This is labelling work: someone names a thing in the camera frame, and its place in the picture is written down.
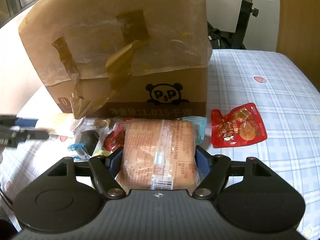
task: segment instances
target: brown cardboard box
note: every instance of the brown cardboard box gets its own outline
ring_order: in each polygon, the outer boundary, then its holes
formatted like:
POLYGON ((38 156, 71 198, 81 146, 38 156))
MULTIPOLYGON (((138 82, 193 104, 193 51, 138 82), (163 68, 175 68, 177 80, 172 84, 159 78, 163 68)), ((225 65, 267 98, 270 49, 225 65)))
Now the brown cardboard box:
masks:
POLYGON ((40 0, 19 34, 75 118, 206 113, 205 0, 40 0))

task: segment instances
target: blue and white checkered fabric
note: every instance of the blue and white checkered fabric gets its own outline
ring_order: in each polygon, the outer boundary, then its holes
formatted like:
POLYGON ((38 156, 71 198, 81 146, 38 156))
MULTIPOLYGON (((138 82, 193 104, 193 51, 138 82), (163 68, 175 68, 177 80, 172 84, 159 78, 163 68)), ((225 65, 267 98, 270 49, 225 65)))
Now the blue and white checkered fabric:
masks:
MULTIPOLYGON (((206 138, 210 154, 235 161, 255 156, 302 194, 306 212, 298 231, 320 238, 320 94, 284 55, 250 50, 213 50, 208 72, 207 118, 214 108, 223 114, 253 102, 262 116, 268 139, 235 148, 216 149, 206 138)), ((242 178, 230 178, 229 184, 242 178)))

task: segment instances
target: clear plastic bag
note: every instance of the clear plastic bag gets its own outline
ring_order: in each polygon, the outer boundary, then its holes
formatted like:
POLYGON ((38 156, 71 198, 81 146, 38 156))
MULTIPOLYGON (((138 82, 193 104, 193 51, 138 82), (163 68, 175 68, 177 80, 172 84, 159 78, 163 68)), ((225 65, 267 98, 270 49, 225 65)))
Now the clear plastic bag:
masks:
POLYGON ((133 119, 126 123, 117 181, 130 189, 187 189, 199 184, 196 128, 191 122, 133 119))

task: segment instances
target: metal screw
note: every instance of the metal screw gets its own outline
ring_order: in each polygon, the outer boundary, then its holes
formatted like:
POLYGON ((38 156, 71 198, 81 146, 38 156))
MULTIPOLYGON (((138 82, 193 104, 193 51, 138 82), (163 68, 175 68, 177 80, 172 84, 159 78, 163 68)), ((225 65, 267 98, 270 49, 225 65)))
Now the metal screw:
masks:
POLYGON ((208 190, 207 188, 198 188, 195 191, 196 195, 198 195, 199 197, 206 197, 209 196, 211 194, 211 191, 208 190))
POLYGON ((112 197, 119 197, 122 194, 123 194, 123 190, 120 188, 111 188, 108 190, 108 195, 112 197))

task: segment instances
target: panda face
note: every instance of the panda face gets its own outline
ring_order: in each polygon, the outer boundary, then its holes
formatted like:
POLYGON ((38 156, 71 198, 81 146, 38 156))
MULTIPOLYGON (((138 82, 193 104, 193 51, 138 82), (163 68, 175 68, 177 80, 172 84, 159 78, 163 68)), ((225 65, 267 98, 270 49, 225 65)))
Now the panda face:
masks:
POLYGON ((177 101, 181 99, 180 90, 182 86, 177 83, 174 85, 170 84, 158 84, 153 86, 149 84, 146 89, 150 92, 150 98, 161 104, 171 104, 172 101, 177 101))

